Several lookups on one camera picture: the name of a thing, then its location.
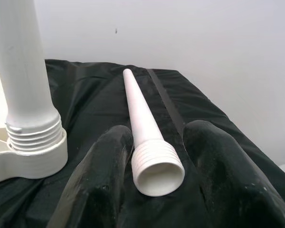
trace black tablecloth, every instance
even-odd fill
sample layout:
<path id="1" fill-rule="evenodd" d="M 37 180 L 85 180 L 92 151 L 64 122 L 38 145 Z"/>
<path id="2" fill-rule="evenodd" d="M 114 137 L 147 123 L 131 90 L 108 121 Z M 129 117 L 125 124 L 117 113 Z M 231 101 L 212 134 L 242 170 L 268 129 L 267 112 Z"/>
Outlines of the black tablecloth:
<path id="1" fill-rule="evenodd" d="M 41 180 L 1 182 L 0 227 L 51 220 L 49 227 L 285 228 L 285 174 L 179 72 L 62 60 L 46 66 L 68 162 Z M 186 171 L 167 196 L 144 196 L 132 180 L 125 68 Z"/>

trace white cylindrical column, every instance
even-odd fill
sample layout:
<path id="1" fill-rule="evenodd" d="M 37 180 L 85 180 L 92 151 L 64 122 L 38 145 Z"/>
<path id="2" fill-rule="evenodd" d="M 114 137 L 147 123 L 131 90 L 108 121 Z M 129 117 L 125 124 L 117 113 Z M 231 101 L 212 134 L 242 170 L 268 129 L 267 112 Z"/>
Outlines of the white cylindrical column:
<path id="1" fill-rule="evenodd" d="M 182 184 L 184 167 L 175 149 L 164 141 L 132 71 L 125 69 L 123 79 L 135 145 L 134 183 L 148 196 L 169 194 Z"/>
<path id="2" fill-rule="evenodd" d="M 33 0 L 0 0 L 0 78 L 14 150 L 39 151 L 62 139 L 48 86 Z"/>

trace white wall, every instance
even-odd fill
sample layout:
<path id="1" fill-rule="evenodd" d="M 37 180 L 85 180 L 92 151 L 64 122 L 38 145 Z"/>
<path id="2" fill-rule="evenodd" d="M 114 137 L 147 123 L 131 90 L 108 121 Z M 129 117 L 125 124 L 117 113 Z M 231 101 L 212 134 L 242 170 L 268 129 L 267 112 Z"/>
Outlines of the white wall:
<path id="1" fill-rule="evenodd" d="M 285 0 L 35 3 L 46 58 L 177 69 L 285 163 Z"/>

